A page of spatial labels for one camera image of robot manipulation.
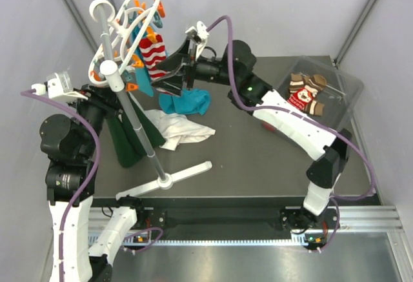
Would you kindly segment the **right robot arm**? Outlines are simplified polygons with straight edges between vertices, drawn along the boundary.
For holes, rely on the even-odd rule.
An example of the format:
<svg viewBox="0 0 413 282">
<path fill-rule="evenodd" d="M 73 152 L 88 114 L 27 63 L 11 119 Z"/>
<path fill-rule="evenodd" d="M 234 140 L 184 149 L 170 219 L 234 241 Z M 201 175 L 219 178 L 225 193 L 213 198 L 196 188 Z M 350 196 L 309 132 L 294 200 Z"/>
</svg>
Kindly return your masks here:
<svg viewBox="0 0 413 282">
<path fill-rule="evenodd" d="M 284 219 L 290 230 L 302 233 L 317 227 L 325 219 L 325 211 L 333 189 L 348 161 L 351 133 L 323 126 L 312 116 L 318 111 L 314 93 L 323 90 L 322 77 L 294 74 L 292 100 L 286 100 L 275 88 L 253 72 L 256 57 L 241 40 L 227 44 L 220 58 L 205 58 L 190 49 L 185 39 L 172 55 L 156 63 L 164 72 L 153 86 L 174 96 L 182 96 L 200 80 L 231 87 L 228 98 L 239 109 L 275 128 L 302 148 L 313 160 L 306 172 L 309 180 L 301 208 Z"/>
</svg>

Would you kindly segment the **white round clip hanger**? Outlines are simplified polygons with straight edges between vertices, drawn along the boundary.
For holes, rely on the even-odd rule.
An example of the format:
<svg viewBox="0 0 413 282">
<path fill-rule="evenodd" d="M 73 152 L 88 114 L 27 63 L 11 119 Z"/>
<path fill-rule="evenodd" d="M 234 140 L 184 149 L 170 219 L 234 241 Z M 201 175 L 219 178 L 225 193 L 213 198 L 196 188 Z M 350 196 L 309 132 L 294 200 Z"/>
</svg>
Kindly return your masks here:
<svg viewBox="0 0 413 282">
<path fill-rule="evenodd" d="M 109 7 L 110 14 L 105 16 L 101 21 L 103 27 L 108 31 L 102 34 L 108 37 L 111 37 L 113 33 L 116 34 L 114 39 L 108 40 L 109 45 L 107 48 L 109 52 L 112 53 L 115 47 L 119 47 L 120 54 L 111 60 L 115 63 L 116 70 L 120 74 L 136 69 L 131 63 L 132 56 L 135 54 L 146 29 L 149 27 L 161 6 L 161 0 L 154 0 L 153 4 L 145 10 L 138 6 L 129 7 L 131 1 L 133 0 L 124 0 L 121 8 L 115 10 L 114 5 L 108 0 L 93 0 L 88 9 L 91 18 L 98 23 L 100 20 L 96 16 L 97 9 L 105 6 Z M 132 45 L 127 48 L 126 42 L 138 24 L 142 24 L 142 27 Z"/>
</svg>

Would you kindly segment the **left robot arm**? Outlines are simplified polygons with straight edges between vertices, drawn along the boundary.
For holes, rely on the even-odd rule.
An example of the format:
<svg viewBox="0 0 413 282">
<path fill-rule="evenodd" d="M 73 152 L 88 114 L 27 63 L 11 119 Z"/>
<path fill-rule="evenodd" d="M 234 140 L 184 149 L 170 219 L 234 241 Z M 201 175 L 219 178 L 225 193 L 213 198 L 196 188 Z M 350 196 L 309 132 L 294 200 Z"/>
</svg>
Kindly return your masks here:
<svg viewBox="0 0 413 282">
<path fill-rule="evenodd" d="M 142 201 L 118 199 L 106 227 L 88 243 L 89 213 L 97 168 L 92 161 L 96 142 L 74 116 L 55 114 L 41 125 L 41 151 L 50 164 L 46 196 L 53 222 L 51 281 L 110 281 L 114 258 L 131 228 L 146 222 Z"/>
</svg>

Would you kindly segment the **orange clothes peg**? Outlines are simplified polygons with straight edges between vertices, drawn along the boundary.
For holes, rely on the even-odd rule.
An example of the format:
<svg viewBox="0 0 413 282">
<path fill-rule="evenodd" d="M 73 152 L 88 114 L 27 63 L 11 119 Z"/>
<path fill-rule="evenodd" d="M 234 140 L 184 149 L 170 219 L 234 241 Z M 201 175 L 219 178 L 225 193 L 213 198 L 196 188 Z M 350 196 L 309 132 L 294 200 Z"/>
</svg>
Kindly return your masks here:
<svg viewBox="0 0 413 282">
<path fill-rule="evenodd" d="M 162 38 L 159 38 L 159 35 L 151 26 L 146 29 L 146 37 L 152 44 L 162 42 Z"/>
</svg>

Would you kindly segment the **red white striped sock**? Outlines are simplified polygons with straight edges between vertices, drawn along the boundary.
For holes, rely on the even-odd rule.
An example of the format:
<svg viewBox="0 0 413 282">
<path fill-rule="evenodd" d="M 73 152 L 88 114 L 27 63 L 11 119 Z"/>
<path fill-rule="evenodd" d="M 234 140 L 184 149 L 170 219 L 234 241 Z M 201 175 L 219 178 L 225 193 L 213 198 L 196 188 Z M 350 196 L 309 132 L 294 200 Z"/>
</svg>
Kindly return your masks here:
<svg viewBox="0 0 413 282">
<path fill-rule="evenodd" d="M 165 71 L 156 68 L 158 63 L 166 59 L 166 47 L 163 40 L 157 44 L 152 44 L 147 37 L 142 38 L 139 42 L 139 51 L 152 81 L 166 75 Z"/>
</svg>

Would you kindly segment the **teal blue cloth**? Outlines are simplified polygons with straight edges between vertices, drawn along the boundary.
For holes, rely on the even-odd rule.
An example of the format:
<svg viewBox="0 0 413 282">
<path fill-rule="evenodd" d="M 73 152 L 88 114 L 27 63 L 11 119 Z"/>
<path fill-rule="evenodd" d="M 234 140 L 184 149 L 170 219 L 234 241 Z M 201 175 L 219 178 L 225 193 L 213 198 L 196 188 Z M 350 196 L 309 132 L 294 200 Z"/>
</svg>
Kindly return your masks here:
<svg viewBox="0 0 413 282">
<path fill-rule="evenodd" d="M 134 63 L 132 64 L 135 69 L 136 74 L 136 83 L 138 89 L 145 93 L 146 95 L 152 97 L 155 89 L 151 83 L 152 80 L 148 74 L 148 71 L 145 67 L 145 64 L 141 58 L 141 53 L 139 51 L 139 45 L 136 50 Z M 181 63 L 181 66 L 176 68 L 172 72 L 166 72 L 167 74 L 184 74 L 183 71 L 184 60 Z M 196 71 L 195 79 L 205 77 L 207 79 L 212 79 L 215 76 L 217 68 L 214 66 L 213 59 L 207 59 L 202 55 L 196 61 Z M 181 96 L 173 96 L 170 94 L 163 94 L 158 91 L 159 95 L 159 106 L 162 111 L 167 114 L 201 114 L 203 115 L 209 108 L 211 103 L 210 94 L 204 90 L 191 89 L 183 90 Z"/>
</svg>

